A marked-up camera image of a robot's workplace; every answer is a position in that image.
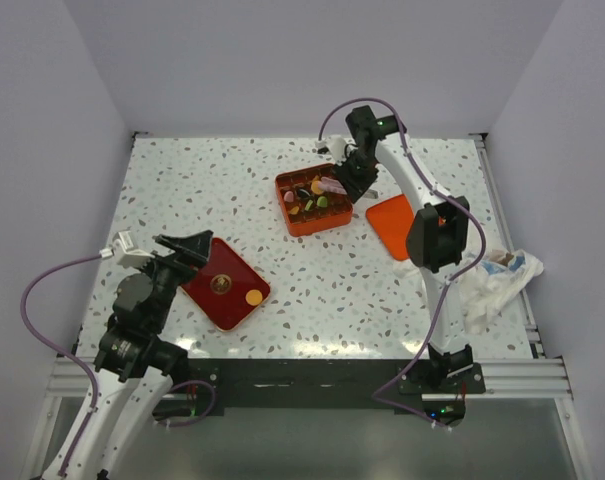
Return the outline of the orange compartment cookie box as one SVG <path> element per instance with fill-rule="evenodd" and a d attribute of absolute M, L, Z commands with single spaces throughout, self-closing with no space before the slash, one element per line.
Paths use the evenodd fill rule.
<path fill-rule="evenodd" d="M 311 183 L 318 181 L 321 177 L 334 178 L 333 165 L 330 163 L 306 167 L 296 171 L 285 172 L 275 177 L 275 192 L 281 208 L 288 233 L 293 237 L 308 236 L 325 230 L 342 227 L 351 222 L 353 215 L 353 204 L 346 195 L 338 195 L 323 192 L 315 195 L 311 190 Z M 299 198 L 296 190 L 304 188 L 311 193 L 309 198 Z M 283 195 L 293 192 L 295 200 L 291 204 L 285 204 Z M 320 208 L 317 199 L 324 196 L 328 199 L 328 206 Z M 310 211 L 305 210 L 306 203 L 312 200 L 314 207 Z M 293 207 L 299 207 L 296 215 L 289 214 Z"/>

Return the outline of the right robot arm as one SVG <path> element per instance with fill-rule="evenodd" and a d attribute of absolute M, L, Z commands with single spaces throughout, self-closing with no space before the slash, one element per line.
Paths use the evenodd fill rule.
<path fill-rule="evenodd" d="M 421 351 L 399 374 L 408 377 L 418 367 L 423 381 L 441 393 L 451 392 L 473 365 L 473 354 L 465 335 L 458 277 L 466 249 L 470 220 L 464 196 L 453 197 L 435 180 L 408 149 L 406 129 L 393 114 L 378 118 L 368 106 L 346 116 L 353 139 L 331 140 L 327 148 L 334 158 L 334 175 L 351 201 L 358 201 L 374 184 L 378 167 L 393 177 L 413 212 L 406 248 L 418 268 L 426 289 L 431 316 Z"/>

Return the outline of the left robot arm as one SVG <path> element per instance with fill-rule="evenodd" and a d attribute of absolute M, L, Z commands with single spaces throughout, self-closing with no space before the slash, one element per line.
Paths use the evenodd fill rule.
<path fill-rule="evenodd" d="M 191 384 L 188 353 L 161 339 L 178 289 L 207 265 L 213 233 L 158 235 L 169 254 L 148 253 L 130 232 L 117 233 L 101 253 L 133 274 L 120 281 L 106 333 L 91 365 L 82 409 L 42 476 L 111 479 L 145 419 L 168 392 Z"/>

